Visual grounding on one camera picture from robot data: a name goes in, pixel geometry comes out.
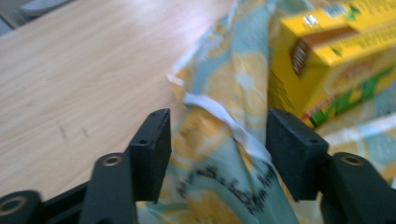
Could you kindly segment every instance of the pen mark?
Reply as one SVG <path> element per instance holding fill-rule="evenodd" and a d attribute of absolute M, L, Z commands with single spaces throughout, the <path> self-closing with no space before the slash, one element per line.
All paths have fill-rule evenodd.
<path fill-rule="evenodd" d="M 85 128 L 81 128 L 82 133 L 87 137 L 90 138 L 91 136 L 88 134 L 88 131 Z"/>
<path fill-rule="evenodd" d="M 64 129 L 64 126 L 61 124 L 60 120 L 57 120 L 56 122 L 58 124 L 58 129 L 59 129 L 59 132 L 61 133 L 62 139 L 64 140 L 64 142 L 67 145 L 69 145 L 69 138 L 66 135 L 66 130 Z"/>

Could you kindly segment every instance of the table surface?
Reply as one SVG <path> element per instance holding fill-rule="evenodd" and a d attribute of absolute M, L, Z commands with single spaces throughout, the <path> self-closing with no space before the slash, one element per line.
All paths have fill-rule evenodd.
<path fill-rule="evenodd" d="M 43 200 L 122 152 L 145 117 L 183 111 L 172 65 L 233 0 L 78 0 L 0 37 L 0 197 Z"/>

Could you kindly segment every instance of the juice box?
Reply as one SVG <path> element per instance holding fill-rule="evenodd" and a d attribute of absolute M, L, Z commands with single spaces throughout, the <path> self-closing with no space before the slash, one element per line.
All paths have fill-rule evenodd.
<path fill-rule="evenodd" d="M 269 106 L 317 127 L 396 78 L 396 0 L 356 0 L 281 20 Z"/>

